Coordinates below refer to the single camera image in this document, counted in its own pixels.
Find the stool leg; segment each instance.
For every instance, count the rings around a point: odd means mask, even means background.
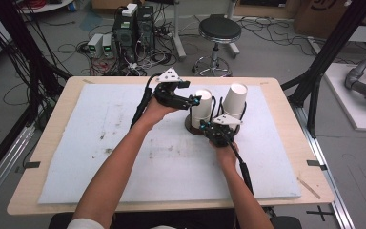
[[[211,54],[210,68],[215,69],[218,67],[218,43],[213,46],[213,53]]]

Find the paper cup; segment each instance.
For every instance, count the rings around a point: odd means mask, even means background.
[[[213,99],[211,92],[207,89],[197,90],[195,95],[201,95],[200,105],[192,107],[192,126],[198,129],[200,120],[210,119]]]
[[[233,83],[222,103],[225,113],[233,115],[242,114],[247,94],[248,88],[246,85]]]

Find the wooden table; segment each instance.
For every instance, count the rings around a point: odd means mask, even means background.
[[[296,199],[262,199],[262,206],[284,204],[330,203],[334,195],[320,167],[309,166],[307,160],[316,160],[302,133],[295,115],[280,85],[273,78],[253,77],[183,77],[192,84],[231,84],[241,82],[260,86],[265,95],[281,141],[288,154],[302,197]],[[51,115],[51,119],[38,142],[30,161],[40,161],[38,168],[25,171],[8,206],[11,215],[53,214],[72,212],[76,204],[38,204],[48,174],[51,159],[61,140],[73,108],[85,84],[146,84],[148,77],[92,77],[75,76],[68,83]],[[155,211],[177,209],[206,209],[233,207],[230,200],[174,201],[157,203],[120,203],[116,211]]]

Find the cardboard box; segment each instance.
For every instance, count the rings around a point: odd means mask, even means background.
[[[299,8],[300,0],[287,0],[285,7],[266,7],[241,5],[240,1],[236,3],[234,9],[235,16],[255,16],[272,18],[294,18]]]
[[[119,7],[126,7],[134,0],[91,0],[91,6],[94,10],[116,10]]]
[[[347,7],[345,1],[306,0],[295,16],[296,33],[328,38]]]

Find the gray floor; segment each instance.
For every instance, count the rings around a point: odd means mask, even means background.
[[[95,32],[108,32],[111,27],[104,26],[90,32],[98,25],[111,25],[112,15],[96,14],[85,7],[75,13],[65,10],[56,10],[39,15],[40,20],[49,23],[66,23],[74,21],[74,24],[66,26],[50,26],[42,24],[42,30],[54,51],[63,44],[76,45],[81,41],[88,40],[89,35]],[[182,25],[189,25],[183,33],[196,33],[197,25],[195,18],[181,19]],[[277,32],[286,32],[290,37],[295,36],[291,22],[286,22],[289,28],[277,26]],[[256,32],[263,37],[269,37],[264,29]],[[283,36],[274,35],[275,39]],[[213,44],[201,37],[182,36],[182,43],[187,52],[187,58],[183,62],[174,64],[179,75],[193,75],[191,68],[195,60],[210,54]],[[296,40],[302,45],[307,53],[311,47],[304,40]],[[241,54],[232,59],[226,48],[219,52],[220,57],[225,58],[234,71],[234,76],[274,77],[280,83],[284,83],[304,73],[314,61],[312,55],[306,55],[299,46],[280,46],[271,41],[265,41],[250,31],[243,30],[242,37],[236,42]],[[366,57],[366,48],[361,44],[351,43],[339,55],[342,59],[358,62]],[[80,54],[56,53],[64,66],[74,75],[86,75],[81,72],[87,69],[88,62]],[[148,74],[166,70],[168,67],[158,66],[148,70]],[[13,86],[21,83],[16,77],[13,66],[4,54],[0,54],[0,142],[10,130],[17,118],[22,114],[25,105],[11,106],[3,102],[5,93]],[[26,101],[25,87],[20,86],[10,91],[6,98],[9,103],[23,103]],[[51,215],[16,217],[8,215],[6,208],[11,195],[21,178],[20,173],[15,173],[17,166],[21,165],[23,157],[37,140],[41,133],[37,132],[32,143],[20,156],[19,161],[10,172],[9,176],[0,188],[0,228],[47,228]],[[339,106],[334,94],[331,92],[325,80],[322,80],[319,94],[319,104],[316,119],[316,134],[319,144],[328,160],[330,169],[341,195],[350,212],[356,228],[366,229],[366,132],[355,131]],[[320,206],[322,211],[331,212],[330,206]],[[275,207],[279,215],[298,217],[303,228],[338,228],[333,216],[325,216],[322,220],[320,215],[307,214],[307,211],[317,211],[316,205],[280,206]]]

